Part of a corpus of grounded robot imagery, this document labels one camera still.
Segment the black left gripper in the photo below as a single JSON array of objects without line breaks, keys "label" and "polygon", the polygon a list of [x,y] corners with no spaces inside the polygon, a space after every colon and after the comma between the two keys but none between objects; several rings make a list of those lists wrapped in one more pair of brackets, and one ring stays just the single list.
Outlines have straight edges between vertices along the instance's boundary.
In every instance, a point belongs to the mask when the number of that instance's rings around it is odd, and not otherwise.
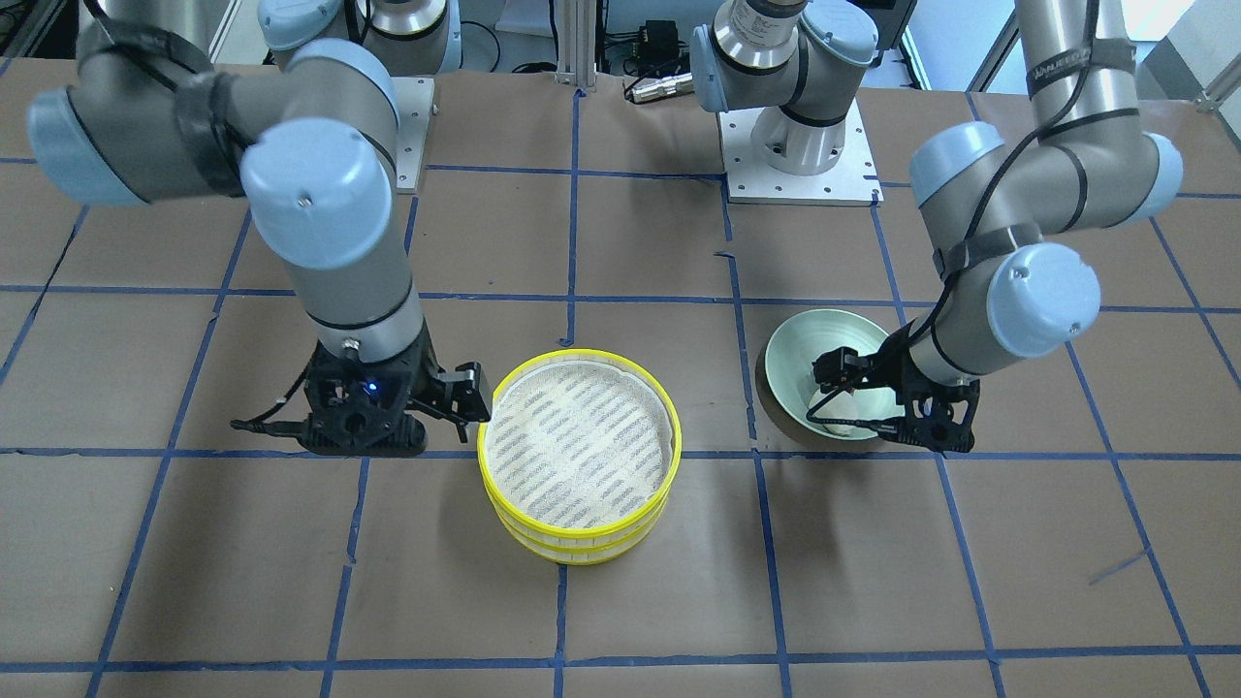
[{"label": "black left gripper", "polygon": [[884,342],[880,353],[860,354],[851,347],[838,347],[812,361],[812,380],[822,392],[855,392],[889,388],[896,395],[897,416],[884,419],[812,417],[810,428],[835,440],[881,438],[917,446],[944,455],[967,455],[975,437],[973,420],[980,397],[978,380],[944,386],[927,378],[916,366],[906,340],[911,327],[905,325]]}]

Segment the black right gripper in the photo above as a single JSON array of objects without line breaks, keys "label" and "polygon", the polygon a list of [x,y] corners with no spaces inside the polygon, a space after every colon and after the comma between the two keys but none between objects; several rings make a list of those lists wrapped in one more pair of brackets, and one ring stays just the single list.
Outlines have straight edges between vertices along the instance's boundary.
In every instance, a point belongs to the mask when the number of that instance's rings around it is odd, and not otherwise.
[{"label": "black right gripper", "polygon": [[441,371],[429,327],[387,361],[361,363],[318,344],[307,364],[302,446],[311,455],[416,457],[424,425],[413,411],[454,425],[488,424],[491,389],[479,361]]}]

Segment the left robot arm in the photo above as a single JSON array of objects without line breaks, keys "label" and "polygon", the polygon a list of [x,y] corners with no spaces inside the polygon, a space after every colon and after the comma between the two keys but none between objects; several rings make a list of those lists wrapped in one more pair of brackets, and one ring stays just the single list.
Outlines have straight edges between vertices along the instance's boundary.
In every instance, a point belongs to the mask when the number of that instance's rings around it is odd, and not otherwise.
[{"label": "left robot arm", "polygon": [[[872,350],[843,344],[854,317],[805,312],[828,344],[797,347],[781,324],[764,350],[789,417],[845,440],[939,452],[973,448],[980,378],[1090,329],[1098,274],[1055,242],[1129,225],[1173,202],[1184,175],[1167,137],[1142,129],[1136,47],[1117,1],[1019,1],[1033,130],[1006,145],[987,122],[953,125],[908,161],[942,292]],[[750,145],[789,175],[817,175],[841,144],[872,19],[846,1],[727,1],[688,43],[704,111],[758,108]]]}]

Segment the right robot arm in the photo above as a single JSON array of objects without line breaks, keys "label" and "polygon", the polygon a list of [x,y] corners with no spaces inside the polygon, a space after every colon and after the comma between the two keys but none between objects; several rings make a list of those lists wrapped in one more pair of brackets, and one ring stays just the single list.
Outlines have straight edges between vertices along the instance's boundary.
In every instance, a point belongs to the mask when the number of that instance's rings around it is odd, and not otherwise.
[{"label": "right robot arm", "polygon": [[279,75],[227,75],[158,25],[87,4],[77,84],[37,94],[35,161],[84,205],[244,197],[283,262],[316,345],[294,386],[307,417],[276,409],[232,428],[297,440],[311,455],[416,457],[422,415],[460,440],[491,419],[480,364],[437,360],[393,219],[402,111],[392,76],[343,37],[314,34]]}]

